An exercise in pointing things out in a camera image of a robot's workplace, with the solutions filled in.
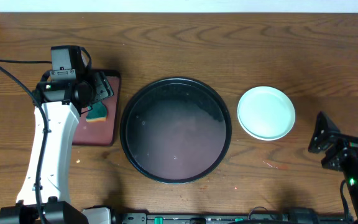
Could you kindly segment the green scrubbing sponge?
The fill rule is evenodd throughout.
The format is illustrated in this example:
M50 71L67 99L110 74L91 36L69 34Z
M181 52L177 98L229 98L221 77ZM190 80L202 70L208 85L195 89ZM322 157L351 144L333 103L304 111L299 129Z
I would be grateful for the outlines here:
M106 121L108 117L108 111L106 106L102 102L97 102L88 107L88 113L86 115L86 122L100 122Z

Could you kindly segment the pale green plate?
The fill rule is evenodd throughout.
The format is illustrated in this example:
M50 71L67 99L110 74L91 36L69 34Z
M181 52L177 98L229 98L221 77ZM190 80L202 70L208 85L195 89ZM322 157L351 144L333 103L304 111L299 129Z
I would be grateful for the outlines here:
M293 103L282 91L271 86L257 86L241 96L237 118L253 138L274 141L291 131L296 113Z

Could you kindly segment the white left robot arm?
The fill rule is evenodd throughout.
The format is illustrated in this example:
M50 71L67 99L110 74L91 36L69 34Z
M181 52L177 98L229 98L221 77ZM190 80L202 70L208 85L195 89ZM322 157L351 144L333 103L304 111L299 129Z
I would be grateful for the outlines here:
M51 48L49 64L34 90L4 68L35 106L35 134L29 167L13 207L0 210L0 223L114 223L112 209L93 206L83 211L70 204L68 176L71 149L80 116L113 96L104 70L94 70L84 47Z

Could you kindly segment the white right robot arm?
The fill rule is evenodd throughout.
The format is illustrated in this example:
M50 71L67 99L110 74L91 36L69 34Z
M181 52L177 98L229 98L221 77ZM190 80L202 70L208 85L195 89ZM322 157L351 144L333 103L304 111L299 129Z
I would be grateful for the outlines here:
M315 154L324 152L322 167L343 173L358 223L358 137L341 133L321 111L316 117L308 151Z

